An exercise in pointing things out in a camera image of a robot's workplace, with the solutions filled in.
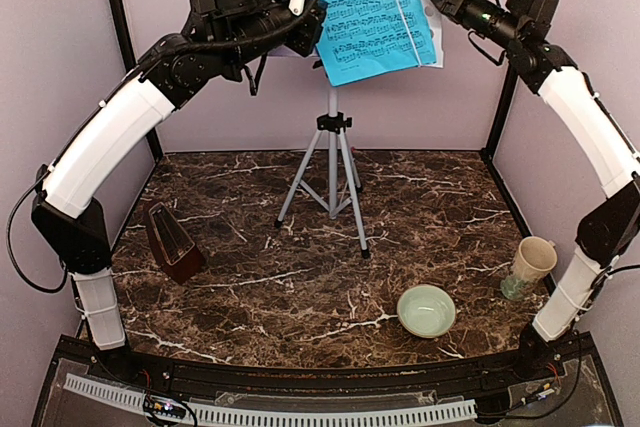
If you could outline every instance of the tripod stand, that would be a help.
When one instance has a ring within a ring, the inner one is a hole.
[[[306,190],[313,199],[324,207],[329,212],[329,217],[335,219],[338,214],[349,204],[353,205],[353,215],[356,219],[356,226],[358,227],[358,237],[360,240],[360,248],[362,250],[362,257],[368,259],[371,256],[369,248],[367,246],[367,238],[364,233],[364,223],[362,222],[362,214],[360,212],[360,204],[358,203],[358,193],[362,192],[362,184],[358,177],[358,171],[356,170],[356,164],[353,160],[353,154],[349,147],[349,141],[347,140],[347,129],[352,126],[351,118],[344,118],[342,112],[338,112],[338,89],[330,87],[329,90],[329,112],[325,115],[318,117],[317,119],[317,131],[311,139],[311,143],[307,148],[302,163],[298,168],[298,172],[291,184],[287,199],[280,210],[280,215],[275,222],[276,228],[282,226],[285,215],[289,210],[289,206],[293,201],[298,186]],[[329,133],[329,203],[318,195],[318,193],[309,186],[302,177],[304,171],[309,165],[311,156],[313,155],[320,136],[323,132]],[[342,201],[338,205],[338,142],[340,143],[340,151],[342,152],[342,161],[344,164],[344,170],[347,177],[347,185],[349,187],[350,197]]]

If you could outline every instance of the cup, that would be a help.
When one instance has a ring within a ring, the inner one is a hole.
[[[553,242],[533,236],[523,239],[513,259],[511,274],[500,283],[502,294],[509,300],[522,300],[557,263]]]

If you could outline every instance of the tripod leg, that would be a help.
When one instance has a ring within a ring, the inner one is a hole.
[[[344,131],[340,132],[340,148],[342,150],[342,160],[344,162],[344,170],[347,173],[347,182],[349,184],[349,193],[351,194],[351,203],[353,204],[353,213],[356,217],[356,225],[358,226],[358,237],[360,237],[360,248],[362,249],[362,257],[368,259],[371,257],[369,247],[367,246],[367,238],[364,233],[364,224],[362,223],[362,214],[360,213],[360,203],[358,202],[358,192],[356,190],[356,181],[353,177],[353,170],[349,160],[349,147],[347,145],[347,137]]]
[[[353,152],[351,151],[351,145],[349,144],[349,138],[347,133],[344,134],[344,140],[347,143],[347,152],[349,152],[349,160],[351,161],[351,169],[353,169],[353,178],[356,181],[356,190],[358,193],[362,193],[362,183],[360,182],[360,176],[358,175],[358,169],[356,169],[356,161],[353,159]]]
[[[338,136],[329,132],[329,217],[336,218],[338,206]]]
[[[287,194],[287,200],[284,201],[284,205],[280,210],[280,215],[278,215],[278,219],[275,221],[275,226],[277,229],[282,227],[282,221],[284,220],[284,216],[287,215],[287,211],[289,210],[289,206],[293,201],[293,196],[296,194],[296,190],[298,189],[298,185],[300,185],[300,181],[302,180],[302,176],[304,175],[304,171],[309,165],[309,161],[311,160],[311,156],[313,155],[313,151],[316,149],[316,145],[318,145],[318,141],[320,140],[320,135],[322,131],[317,130],[313,139],[311,139],[311,143],[309,144],[309,148],[307,152],[304,154],[304,158],[300,163],[300,167],[298,168],[298,172],[296,173],[295,179],[293,179],[293,183],[291,184],[291,188],[289,189],[289,193]]]

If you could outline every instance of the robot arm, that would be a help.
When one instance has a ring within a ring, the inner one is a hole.
[[[32,221],[71,273],[101,350],[123,346],[126,336],[96,190],[151,129],[210,79],[239,82],[244,71],[254,83],[247,63],[283,44],[311,54],[326,16],[320,0],[190,1],[182,32],[145,53],[66,150],[38,173]]]
[[[536,337],[558,339],[588,308],[640,225],[638,152],[599,102],[585,74],[558,46],[546,42],[558,0],[508,0],[507,10],[488,0],[431,0],[444,15],[504,49],[505,57],[529,89],[566,124],[598,175],[607,200],[578,228],[576,249],[549,302],[521,336],[521,349]]]

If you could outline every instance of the black base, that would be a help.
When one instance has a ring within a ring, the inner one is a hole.
[[[560,339],[547,343],[540,337],[533,324],[527,324],[520,333],[518,356],[513,365],[514,375],[521,380],[531,379],[536,375],[536,366],[546,365],[553,360],[558,344],[575,339],[576,335],[568,331]]]
[[[133,382],[138,377],[140,362],[132,355],[128,342],[124,347],[118,349],[96,352],[95,357],[99,357],[100,362],[96,360],[94,363],[101,363],[120,380]]]
[[[91,275],[112,264],[104,213],[96,199],[92,198],[86,210],[72,219],[46,202],[44,192],[38,192],[31,221],[69,272]]]
[[[604,388],[614,425],[622,425],[611,385],[604,370],[600,355],[589,333],[580,334],[583,356],[591,356],[598,378]],[[577,358],[578,345],[575,338],[554,343],[556,353],[563,361]],[[113,380],[101,368],[92,363],[95,348],[88,342],[62,336],[53,355],[42,387],[34,424],[41,418],[48,399],[50,383],[54,378],[61,358],[84,363],[89,374]],[[516,351],[488,355],[475,359],[452,360],[430,364],[419,364],[370,369],[276,369],[219,365],[203,362],[182,361],[154,355],[131,352],[130,365],[135,365],[135,376],[146,370],[153,385],[162,392],[183,400],[190,397],[215,399],[220,392],[252,393],[291,397],[336,397],[349,395],[388,395],[406,392],[435,390],[438,398],[463,396],[475,399],[486,411],[497,411],[504,405],[503,398],[509,386],[520,383],[510,366],[517,357]],[[562,365],[560,375],[564,375]],[[549,377],[544,365],[532,379]],[[144,377],[134,382],[141,387]]]

